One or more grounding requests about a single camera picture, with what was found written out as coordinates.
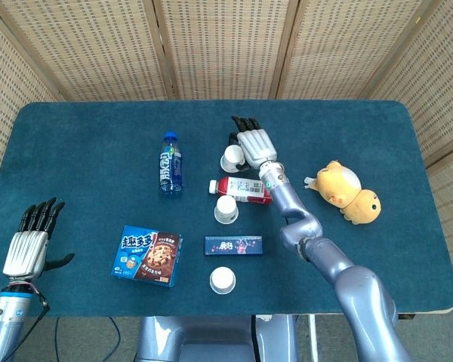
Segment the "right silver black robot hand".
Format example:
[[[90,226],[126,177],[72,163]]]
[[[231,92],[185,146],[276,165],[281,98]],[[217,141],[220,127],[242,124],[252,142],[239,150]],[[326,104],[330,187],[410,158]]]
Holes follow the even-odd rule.
[[[232,115],[231,119],[238,131],[230,133],[228,145],[239,146],[243,154],[243,160],[235,166],[238,171],[259,170],[262,164],[277,161],[277,151],[268,133],[255,118]]]

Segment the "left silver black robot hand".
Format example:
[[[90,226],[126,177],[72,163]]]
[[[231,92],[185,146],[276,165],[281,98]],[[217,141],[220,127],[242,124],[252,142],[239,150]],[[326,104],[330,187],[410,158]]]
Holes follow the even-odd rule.
[[[3,268],[3,274],[10,281],[33,282],[43,272],[62,268],[73,260],[74,253],[58,260],[47,259],[48,245],[64,206],[63,201],[56,202],[56,198],[51,198],[29,206],[23,213]]]

